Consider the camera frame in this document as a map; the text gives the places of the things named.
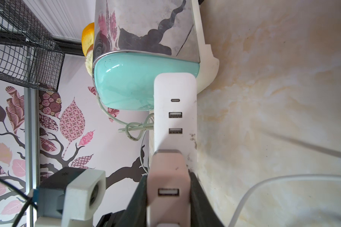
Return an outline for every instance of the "power strip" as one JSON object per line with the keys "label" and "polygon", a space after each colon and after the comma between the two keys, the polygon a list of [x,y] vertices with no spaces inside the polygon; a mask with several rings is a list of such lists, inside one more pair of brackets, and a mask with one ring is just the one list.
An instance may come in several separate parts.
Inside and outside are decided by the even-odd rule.
{"label": "power strip", "polygon": [[197,169],[197,82],[190,73],[162,73],[154,81],[154,150],[179,150]]}

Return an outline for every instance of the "usb-a port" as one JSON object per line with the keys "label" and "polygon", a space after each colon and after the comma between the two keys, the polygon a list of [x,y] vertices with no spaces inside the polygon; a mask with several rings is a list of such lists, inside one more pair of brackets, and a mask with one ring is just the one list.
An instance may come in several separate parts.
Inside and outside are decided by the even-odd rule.
{"label": "usb-a port", "polygon": [[182,118],[182,112],[169,112],[169,118]]}
{"label": "usb-a port", "polygon": [[178,188],[159,188],[158,196],[179,196]]}
{"label": "usb-a port", "polygon": [[169,134],[182,134],[183,129],[169,129]]}

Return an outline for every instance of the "turquoise plastic base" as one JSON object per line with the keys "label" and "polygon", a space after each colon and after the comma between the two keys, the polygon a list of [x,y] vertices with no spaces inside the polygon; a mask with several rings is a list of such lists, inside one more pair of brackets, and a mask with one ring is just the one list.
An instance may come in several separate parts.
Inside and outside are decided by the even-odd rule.
{"label": "turquoise plastic base", "polygon": [[105,106],[121,110],[154,109],[154,79],[160,73],[191,73],[200,65],[142,53],[113,53],[95,64],[96,90]]}

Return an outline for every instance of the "white cable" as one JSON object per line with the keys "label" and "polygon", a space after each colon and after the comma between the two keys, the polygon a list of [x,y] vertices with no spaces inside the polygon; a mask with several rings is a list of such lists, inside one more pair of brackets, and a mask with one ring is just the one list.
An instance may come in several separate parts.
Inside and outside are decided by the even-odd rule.
{"label": "white cable", "polygon": [[[131,140],[133,140],[133,141],[138,141],[138,140],[141,138],[141,136],[144,134],[144,132],[145,132],[146,130],[153,130],[153,129],[154,129],[154,122],[149,123],[150,118],[154,115],[153,113],[152,113],[152,114],[149,114],[149,115],[146,117],[144,124],[138,123],[138,122],[125,123],[124,121],[121,121],[121,120],[115,118],[114,116],[112,116],[111,114],[109,114],[107,110],[105,110],[105,108],[104,108],[104,106],[102,105],[102,102],[101,102],[100,97],[99,97],[98,94],[96,95],[96,98],[97,98],[97,103],[98,103],[98,105],[100,106],[101,110],[102,110],[109,118],[111,118],[112,120],[116,121],[116,122],[119,123],[119,124],[125,125],[125,128],[119,129],[118,132],[125,132],[125,134],[128,136],[129,139],[131,139]],[[133,136],[129,133],[129,131],[136,131],[136,130],[140,130],[140,133],[139,133],[138,137],[133,137]]]}
{"label": "white cable", "polygon": [[234,227],[242,208],[244,207],[248,198],[253,194],[253,192],[261,187],[273,183],[275,181],[295,181],[295,180],[328,180],[328,181],[341,181],[341,175],[329,175],[329,174],[302,174],[302,175],[288,175],[288,176],[278,176],[270,179],[263,180],[255,184],[250,188],[245,195],[242,197],[241,201],[237,205],[234,215],[232,216],[231,222],[228,227]]}
{"label": "white cable", "polygon": [[142,158],[141,158],[141,151],[142,151],[142,149],[143,149],[143,142],[144,142],[145,134],[146,134],[146,132],[143,134],[143,139],[141,140],[139,158],[140,158],[141,167],[143,167],[143,170],[144,170],[147,174],[149,174],[149,172],[148,172],[148,170],[145,168],[144,163],[143,163],[143,160],[142,160]]}

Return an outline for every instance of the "black wire basket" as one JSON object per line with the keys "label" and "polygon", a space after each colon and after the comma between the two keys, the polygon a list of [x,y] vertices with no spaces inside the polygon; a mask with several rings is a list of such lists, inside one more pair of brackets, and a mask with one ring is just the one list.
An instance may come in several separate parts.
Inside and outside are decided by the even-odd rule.
{"label": "black wire basket", "polygon": [[0,0],[0,80],[56,92],[64,53],[20,0]]}

